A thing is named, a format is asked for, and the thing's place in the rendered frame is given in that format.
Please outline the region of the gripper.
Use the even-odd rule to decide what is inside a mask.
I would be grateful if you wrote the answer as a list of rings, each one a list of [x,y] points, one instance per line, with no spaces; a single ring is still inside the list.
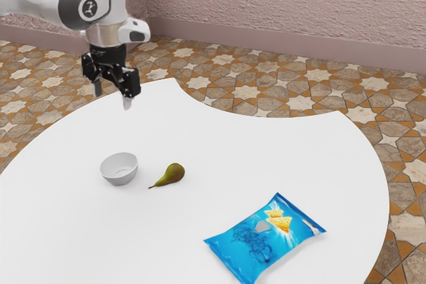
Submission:
[[[140,94],[141,88],[138,69],[122,67],[126,63],[126,44],[115,47],[90,44],[89,48],[90,53],[81,56],[81,65],[83,76],[92,84],[94,96],[103,93],[101,78],[105,72],[105,78],[113,82],[121,92],[124,110],[128,110],[133,98]]]

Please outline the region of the white bowl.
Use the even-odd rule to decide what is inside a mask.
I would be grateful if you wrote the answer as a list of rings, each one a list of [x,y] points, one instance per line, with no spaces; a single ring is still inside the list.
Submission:
[[[119,152],[103,160],[100,166],[101,175],[114,186],[129,183],[138,170],[138,160],[134,154]]]

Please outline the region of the green pear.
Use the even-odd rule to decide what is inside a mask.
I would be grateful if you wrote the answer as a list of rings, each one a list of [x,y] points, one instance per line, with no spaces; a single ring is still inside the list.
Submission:
[[[150,186],[149,189],[178,182],[184,177],[184,175],[184,167],[179,163],[172,163],[167,167],[164,175],[156,181],[154,185]]]

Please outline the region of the blue chip bag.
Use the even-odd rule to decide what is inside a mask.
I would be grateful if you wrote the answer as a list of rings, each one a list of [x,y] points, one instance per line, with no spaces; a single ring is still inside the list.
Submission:
[[[325,229],[281,194],[229,230],[204,242],[241,284],[260,274],[306,239]]]

